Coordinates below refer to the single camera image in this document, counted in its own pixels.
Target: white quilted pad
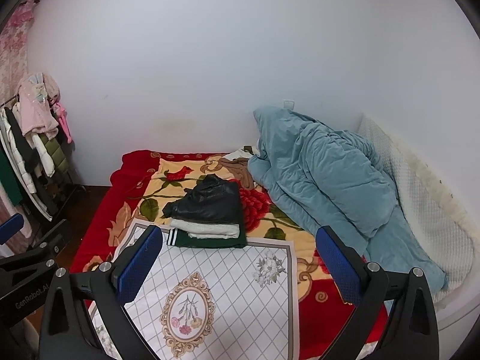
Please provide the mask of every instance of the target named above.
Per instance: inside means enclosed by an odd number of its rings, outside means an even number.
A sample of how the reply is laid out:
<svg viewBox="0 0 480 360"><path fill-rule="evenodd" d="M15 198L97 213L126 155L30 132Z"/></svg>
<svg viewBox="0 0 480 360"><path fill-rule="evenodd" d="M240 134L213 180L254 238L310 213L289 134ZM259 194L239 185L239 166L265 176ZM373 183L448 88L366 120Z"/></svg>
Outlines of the white quilted pad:
<svg viewBox="0 0 480 360"><path fill-rule="evenodd" d="M446 273L447 288L434 303L458 288L471 271L478 253L478 231L465 210L406 145L364 116L358 133L373 142L385 171L397 184L400 205L418 242Z"/></svg>

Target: floral blanket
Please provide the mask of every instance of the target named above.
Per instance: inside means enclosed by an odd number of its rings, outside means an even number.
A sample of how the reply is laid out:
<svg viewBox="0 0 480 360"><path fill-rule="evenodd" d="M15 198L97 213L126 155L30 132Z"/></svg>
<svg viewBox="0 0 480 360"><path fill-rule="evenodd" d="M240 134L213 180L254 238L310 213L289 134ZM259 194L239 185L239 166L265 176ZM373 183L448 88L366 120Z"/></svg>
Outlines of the floral blanket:
<svg viewBox="0 0 480 360"><path fill-rule="evenodd" d="M95 269L113 258L134 218L168 223L162 213L167 202L184 196L206 175L239 185L247 237L289 240L297 256L300 359L321 356L353 311L345 303L315 249L312 234L299 228L256 186L247 160L222 154L165 154L134 151L123 156L121 169L110 178L112 187L100 204L75 256L72 272ZM368 342L380 338L387 319L383 307Z"/></svg>

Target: blue quilt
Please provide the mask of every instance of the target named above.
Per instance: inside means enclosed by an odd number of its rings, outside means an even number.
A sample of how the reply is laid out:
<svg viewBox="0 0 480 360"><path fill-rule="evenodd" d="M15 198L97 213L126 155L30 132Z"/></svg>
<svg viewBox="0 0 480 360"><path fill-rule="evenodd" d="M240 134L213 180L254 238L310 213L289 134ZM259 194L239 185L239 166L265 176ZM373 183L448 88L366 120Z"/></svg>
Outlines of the blue quilt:
<svg viewBox="0 0 480 360"><path fill-rule="evenodd" d="M249 160L249 172L293 221L313 235L329 225L385 270L420 267L432 294L446 285L445 273L412 234L395 183L371 142L283 108L253 114L260 154Z"/></svg>

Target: pink jacket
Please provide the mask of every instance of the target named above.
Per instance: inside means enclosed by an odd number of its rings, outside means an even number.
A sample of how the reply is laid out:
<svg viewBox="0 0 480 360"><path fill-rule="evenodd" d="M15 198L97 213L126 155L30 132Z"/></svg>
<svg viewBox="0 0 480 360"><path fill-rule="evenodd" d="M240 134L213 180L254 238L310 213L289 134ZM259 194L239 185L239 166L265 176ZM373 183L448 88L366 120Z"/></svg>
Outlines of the pink jacket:
<svg viewBox="0 0 480 360"><path fill-rule="evenodd" d="M44 132L52 139L58 133L59 124L50 113L50 104L47 100L49 94L46 86L51 87L50 77L48 78L44 82L44 75L37 73L20 81L18 94L22 121L20 128L23 135L31 131L37 134Z"/></svg>

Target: white wall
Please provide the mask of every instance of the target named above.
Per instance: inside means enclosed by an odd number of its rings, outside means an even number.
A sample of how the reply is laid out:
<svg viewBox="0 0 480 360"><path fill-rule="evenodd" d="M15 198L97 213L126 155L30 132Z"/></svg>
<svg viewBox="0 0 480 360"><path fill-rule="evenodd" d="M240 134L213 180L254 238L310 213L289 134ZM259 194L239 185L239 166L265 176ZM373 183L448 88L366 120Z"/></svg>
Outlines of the white wall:
<svg viewBox="0 0 480 360"><path fill-rule="evenodd" d="M378 118L480 223L480 42L454 0L41 0L32 71L58 82L86 184L122 154L228 151L294 99L334 128Z"/></svg>
<svg viewBox="0 0 480 360"><path fill-rule="evenodd" d="M251 112L294 99L356 128L373 0L41 0L31 70L61 89L86 184L129 151L215 152L257 139Z"/></svg>

